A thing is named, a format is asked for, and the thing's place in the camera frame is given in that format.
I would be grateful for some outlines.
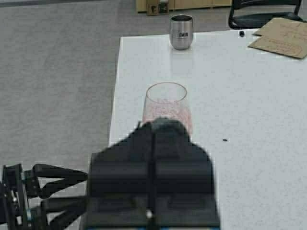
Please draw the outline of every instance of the small box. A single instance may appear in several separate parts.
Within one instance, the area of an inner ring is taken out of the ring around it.
[[[159,15],[169,13],[168,0],[147,0],[147,15]]]

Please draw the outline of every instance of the brown cardboard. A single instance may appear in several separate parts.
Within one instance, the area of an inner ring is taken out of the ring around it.
[[[169,3],[160,0],[147,0],[147,15],[160,15],[169,13]]]
[[[159,14],[159,0],[147,0],[147,15],[158,15]]]
[[[307,23],[274,18],[254,35],[262,37],[248,47],[295,58],[307,56]]]

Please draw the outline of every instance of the wooden cabinet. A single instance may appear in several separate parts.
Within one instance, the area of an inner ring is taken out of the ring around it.
[[[211,7],[212,0],[175,0],[175,9],[192,9]]]
[[[170,10],[231,6],[232,0],[169,0]],[[146,12],[146,0],[136,0],[136,11]]]
[[[212,6],[231,6],[232,0],[212,0]]]

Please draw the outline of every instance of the pink liquid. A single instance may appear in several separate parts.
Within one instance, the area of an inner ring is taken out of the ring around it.
[[[145,107],[143,122],[153,121],[159,117],[180,121],[188,133],[192,134],[191,112],[187,106],[166,99],[158,100],[158,103],[148,103]]]

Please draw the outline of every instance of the black chair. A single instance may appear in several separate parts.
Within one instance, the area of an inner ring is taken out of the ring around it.
[[[302,0],[233,0],[228,24],[233,29],[261,28],[271,19],[276,17],[303,22],[303,20],[298,16],[301,2]],[[234,17],[235,10],[256,5],[292,5],[295,6],[295,10],[294,12],[259,13]]]

